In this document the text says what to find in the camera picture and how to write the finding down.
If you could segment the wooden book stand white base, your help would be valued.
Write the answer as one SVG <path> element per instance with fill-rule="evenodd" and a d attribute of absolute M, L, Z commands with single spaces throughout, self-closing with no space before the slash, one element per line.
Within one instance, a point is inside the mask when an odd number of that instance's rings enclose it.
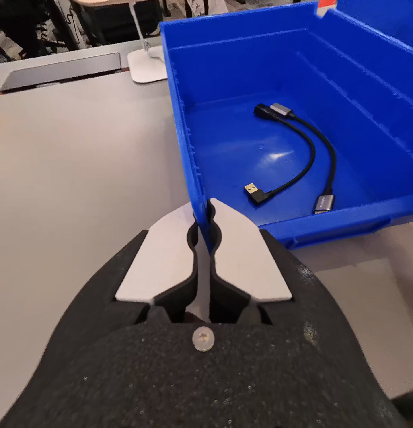
<path fill-rule="evenodd" d="M 89 8 L 128 4 L 133 18 L 142 50 L 135 50 L 127 55 L 131 79 L 137 84 L 155 83 L 167 79 L 162 45 L 151 47 L 144 38 L 135 11 L 136 0 L 76 0 L 77 4 Z"/>

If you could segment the orange traffic cone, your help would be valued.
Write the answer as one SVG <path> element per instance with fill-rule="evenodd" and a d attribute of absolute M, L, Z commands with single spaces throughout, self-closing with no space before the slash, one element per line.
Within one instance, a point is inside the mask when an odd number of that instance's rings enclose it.
<path fill-rule="evenodd" d="M 323 17 L 328 10 L 335 9 L 337 7 L 337 0 L 319 0 L 316 14 L 319 17 Z"/>

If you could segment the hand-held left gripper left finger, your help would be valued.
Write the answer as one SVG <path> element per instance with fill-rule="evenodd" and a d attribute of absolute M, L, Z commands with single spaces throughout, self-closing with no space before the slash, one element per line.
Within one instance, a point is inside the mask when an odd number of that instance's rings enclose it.
<path fill-rule="evenodd" d="M 115 299 L 163 307 L 183 318 L 198 291 L 198 223 L 190 202 L 168 213 L 146 232 Z"/>

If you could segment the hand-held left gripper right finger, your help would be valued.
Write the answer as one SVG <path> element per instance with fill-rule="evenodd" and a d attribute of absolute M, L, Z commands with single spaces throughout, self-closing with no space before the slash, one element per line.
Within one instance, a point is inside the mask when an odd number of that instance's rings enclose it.
<path fill-rule="evenodd" d="M 217 198 L 208 200 L 210 319 L 236 323 L 249 306 L 287 302 L 292 293 L 262 231 Z"/>

